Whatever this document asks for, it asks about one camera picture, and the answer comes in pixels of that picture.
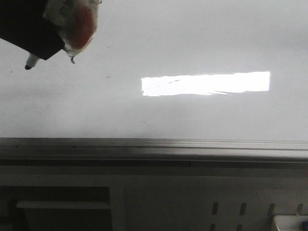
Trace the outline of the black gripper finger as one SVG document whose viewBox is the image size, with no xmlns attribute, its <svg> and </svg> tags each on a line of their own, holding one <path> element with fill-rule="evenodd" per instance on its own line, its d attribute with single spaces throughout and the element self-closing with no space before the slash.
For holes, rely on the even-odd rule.
<svg viewBox="0 0 308 231">
<path fill-rule="evenodd" d="M 1 0 L 0 38 L 40 59 L 64 48 L 56 27 L 43 17 L 46 0 Z"/>
</svg>

